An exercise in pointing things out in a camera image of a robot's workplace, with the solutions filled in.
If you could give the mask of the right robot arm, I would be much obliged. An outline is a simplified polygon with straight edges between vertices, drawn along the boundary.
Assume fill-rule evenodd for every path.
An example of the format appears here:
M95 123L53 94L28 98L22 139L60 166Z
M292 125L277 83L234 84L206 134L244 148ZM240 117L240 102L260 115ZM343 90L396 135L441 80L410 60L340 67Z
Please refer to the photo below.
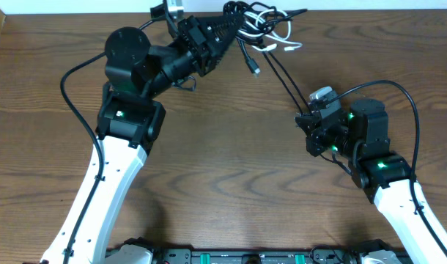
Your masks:
M411 166L390 149L383 103L357 100L345 111L335 101L295 122L312 156L330 150L348 160L353 182L388 220L414 263L447 263L447 232L411 179Z

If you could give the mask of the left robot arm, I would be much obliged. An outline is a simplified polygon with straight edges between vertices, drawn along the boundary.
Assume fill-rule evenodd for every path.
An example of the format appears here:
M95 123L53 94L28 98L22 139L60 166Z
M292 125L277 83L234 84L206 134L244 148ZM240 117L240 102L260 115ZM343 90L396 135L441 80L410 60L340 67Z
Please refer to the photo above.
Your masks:
M73 205L42 263L152 263L151 249L125 244L107 247L125 196L145 165L166 111L157 96L185 89L194 74L207 75L221 61L243 24L239 14L165 21L173 38L153 45L143 27L122 27L106 40L107 82L96 128L89 128L92 157Z

